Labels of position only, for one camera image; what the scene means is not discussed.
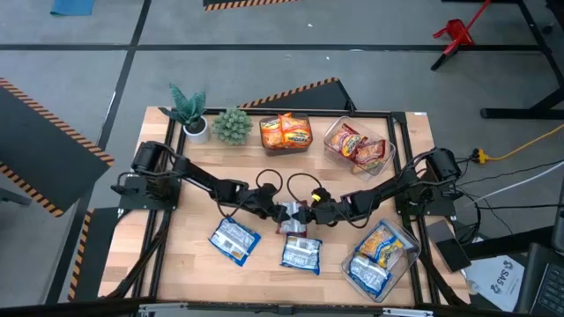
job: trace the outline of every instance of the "white sign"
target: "white sign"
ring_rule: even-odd
[[[475,291],[502,311],[513,312],[521,289],[523,265],[500,255],[472,261],[472,265],[464,270],[466,279],[474,283]]]

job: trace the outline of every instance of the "clear plastic container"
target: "clear plastic container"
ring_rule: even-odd
[[[309,118],[308,118],[307,115],[305,115],[305,114],[292,114],[292,117],[293,117],[293,118],[296,118],[296,119],[305,119],[305,120],[307,120],[307,121],[308,121],[309,129],[311,129],[311,123],[309,122]],[[263,144],[263,148],[264,148],[264,151],[265,151],[266,155],[267,155],[267,156],[277,156],[277,155],[285,155],[285,154],[302,153],[302,152],[307,151],[307,150],[309,149],[309,146],[314,142],[313,133],[312,133],[311,136],[310,136],[310,137],[311,137],[311,142],[308,144],[308,146],[303,147],[303,148],[279,148],[279,149],[274,149],[274,148],[269,148],[268,146],[265,146],[265,145],[264,145],[263,130],[261,129],[261,123],[262,123],[262,122],[269,122],[269,121],[275,120],[275,119],[277,119],[277,118],[278,118],[278,117],[276,117],[276,116],[266,117],[266,118],[261,119],[261,120],[258,122],[258,128],[259,128],[259,130],[261,131],[261,143]]]
[[[343,127],[343,124],[346,124],[346,126],[358,132],[361,136],[365,136],[366,139],[363,141],[365,143],[381,141],[384,142],[383,157],[379,158],[377,160],[377,163],[375,164],[361,166],[353,162],[351,159],[346,158],[343,154],[341,154],[340,151],[334,149],[331,146],[331,139]],[[327,132],[325,132],[325,137],[323,138],[323,143],[325,144],[324,153],[326,157],[337,162],[342,167],[348,169],[352,174],[359,176],[364,181],[370,180],[370,178],[378,175],[383,170],[385,170],[390,162],[394,159],[394,155],[396,155],[396,147],[394,146],[394,144],[391,144],[389,140],[384,139],[371,129],[347,116],[340,117],[327,129]]]
[[[385,226],[390,232],[396,236],[396,238],[403,244],[403,249],[401,250],[401,255],[393,263],[388,263],[388,266],[384,269],[378,262],[370,262],[371,265],[376,265],[379,268],[384,269],[385,271],[389,272],[389,277],[385,282],[383,288],[379,291],[376,295],[373,292],[367,291],[361,285],[361,282],[355,281],[349,274],[350,274],[350,265],[351,260],[355,255],[360,254],[360,246],[362,243],[372,235],[372,233],[380,226]],[[382,301],[386,298],[388,293],[390,293],[391,289],[394,288],[397,281],[402,277],[402,275],[415,263],[417,258],[419,257],[419,253],[421,252],[421,245],[419,242],[413,238],[413,236],[408,233],[404,228],[396,225],[394,222],[383,218],[376,224],[374,228],[372,228],[368,234],[362,239],[359,244],[354,248],[354,250],[345,258],[343,263],[341,264],[341,269],[345,278],[349,283],[357,290],[359,293],[364,295],[366,298],[373,300],[374,302],[382,303]]]

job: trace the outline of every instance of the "white pot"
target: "white pot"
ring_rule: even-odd
[[[202,117],[202,119],[204,119],[205,127],[202,131],[200,131],[200,133],[189,133],[186,129],[186,126],[182,125],[184,133],[186,133],[186,136],[188,136],[188,139],[193,144],[204,144],[210,140],[210,125],[208,124],[208,121],[205,119],[205,117]]]

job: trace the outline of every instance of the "yellow and black striped tape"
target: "yellow and black striped tape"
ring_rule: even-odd
[[[22,188],[28,195],[32,197],[38,204],[43,206],[51,215],[60,217],[63,211],[58,209],[49,199],[43,197],[37,190],[33,189],[31,185],[22,180],[14,171],[12,171],[6,164],[0,162],[0,172],[6,175],[11,181]]]
[[[109,166],[112,166],[114,164],[114,158],[112,158],[109,154],[106,154],[101,148],[96,146],[96,144],[88,140],[85,136],[82,136],[75,129],[71,128],[68,124],[66,124],[63,120],[59,119],[56,115],[51,114],[45,107],[41,106],[35,100],[29,98],[17,87],[10,84],[10,82],[8,82],[6,79],[1,77],[0,77],[0,87],[4,88],[9,93],[22,100],[30,108],[35,110],[37,114],[41,115],[43,118],[45,118],[45,120],[51,122],[51,124],[59,128],[62,132],[66,133],[67,136],[74,139],[78,144],[85,147],[88,151],[90,151],[92,154],[97,156],[100,160],[106,162],[106,164],[108,164]]]
[[[338,78],[337,78],[337,77],[327,78],[327,79],[325,79],[325,80],[321,80],[321,81],[318,81],[318,82],[316,82],[316,83],[311,83],[311,84],[309,84],[309,85],[303,85],[302,87],[293,88],[293,89],[291,89],[291,90],[289,90],[289,91],[287,91],[287,92],[281,92],[281,93],[273,94],[273,95],[268,96],[268,97],[266,97],[266,98],[262,98],[262,99],[259,99],[259,100],[254,100],[254,101],[251,101],[251,102],[247,102],[246,104],[239,105],[238,107],[239,107],[239,108],[259,107],[259,105],[262,105],[263,103],[266,103],[266,102],[269,102],[269,101],[273,101],[273,100],[279,100],[279,99],[281,99],[281,98],[284,98],[284,97],[287,97],[287,96],[291,96],[291,95],[293,95],[293,94],[295,94],[295,93],[298,93],[298,92],[304,92],[304,91],[306,91],[306,90],[310,90],[310,89],[312,89],[312,88],[316,88],[317,86],[325,85],[325,84],[333,83],[333,82],[337,82],[337,81],[338,81]]]
[[[67,299],[73,301],[77,296],[78,277],[80,276],[80,268],[82,267],[82,257],[85,254],[86,238],[88,237],[88,227],[92,220],[92,210],[88,210],[85,216],[85,222],[82,224],[82,232],[80,233],[80,240],[78,241],[77,259],[74,261],[72,268],[72,277],[70,278],[69,294]]]
[[[109,166],[112,166],[114,164],[114,158],[106,154],[101,148],[96,146],[96,144],[88,140],[86,137],[82,136],[75,129],[71,128],[68,124],[66,124],[63,120],[59,119],[56,115],[51,114],[45,107],[41,106],[35,100],[29,98],[17,87],[10,84],[10,82],[8,82],[6,79],[1,77],[0,77],[0,87],[4,88],[9,93],[22,100],[30,108],[35,110],[37,114],[41,115],[43,118],[45,118],[45,120],[51,122],[51,124],[59,128],[67,136],[74,139],[78,144],[85,147],[88,151],[90,151],[92,154],[97,156],[100,160],[102,160]],[[26,181],[24,181],[21,177],[19,177],[3,162],[0,162],[0,172],[8,176],[14,183],[16,183],[16,185],[22,188],[38,204],[40,204],[41,206],[43,206],[43,208],[45,208],[48,212],[50,212],[51,215],[55,217],[60,217],[63,214],[62,210],[60,210],[57,206],[51,203],[47,197],[44,197],[41,193],[39,193],[31,185],[29,185]]]
[[[222,4],[208,4],[204,7],[205,11],[216,11],[222,9],[244,8],[249,6],[265,5],[265,4],[282,4],[288,2],[296,2],[298,0],[242,0],[224,2]]]

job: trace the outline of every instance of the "potted plant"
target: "potted plant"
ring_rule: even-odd
[[[181,90],[173,84],[170,84],[170,92],[176,107],[171,110],[161,107],[159,110],[182,125],[182,129],[190,142],[194,144],[208,142],[210,129],[208,121],[202,116],[205,111],[205,92],[195,93],[192,98],[187,99]]]
[[[213,133],[219,140],[230,145],[242,145],[247,142],[253,122],[247,113],[236,108],[229,108],[213,121]]]

